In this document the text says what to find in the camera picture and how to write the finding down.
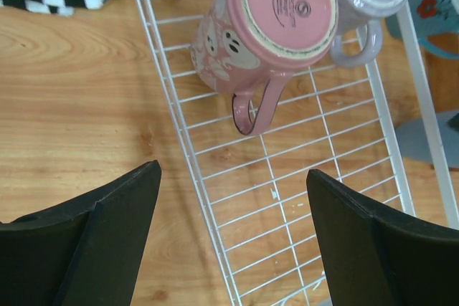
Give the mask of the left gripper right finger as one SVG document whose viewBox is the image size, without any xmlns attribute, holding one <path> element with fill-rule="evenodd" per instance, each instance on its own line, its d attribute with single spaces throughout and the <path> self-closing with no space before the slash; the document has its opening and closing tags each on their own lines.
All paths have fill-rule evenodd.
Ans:
<svg viewBox="0 0 459 306">
<path fill-rule="evenodd" d="M 458 230 L 311 169 L 306 185 L 333 305 L 457 305 Z"/>
</svg>

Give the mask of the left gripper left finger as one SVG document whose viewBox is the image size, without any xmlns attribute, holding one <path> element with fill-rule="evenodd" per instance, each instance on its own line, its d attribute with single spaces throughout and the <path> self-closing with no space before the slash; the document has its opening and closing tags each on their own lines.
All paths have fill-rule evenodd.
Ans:
<svg viewBox="0 0 459 306">
<path fill-rule="evenodd" d="M 149 161 L 1 225 L 3 305 L 129 305 L 161 182 Z"/>
</svg>

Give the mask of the pink ghost mug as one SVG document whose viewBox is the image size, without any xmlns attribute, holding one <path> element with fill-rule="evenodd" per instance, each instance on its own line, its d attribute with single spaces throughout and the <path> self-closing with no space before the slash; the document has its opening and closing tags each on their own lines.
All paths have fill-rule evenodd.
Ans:
<svg viewBox="0 0 459 306">
<path fill-rule="evenodd" d="M 243 135 L 264 133 L 295 72 L 329 50 L 337 0 L 214 0 L 191 44 L 200 79 L 232 98 Z"/>
</svg>

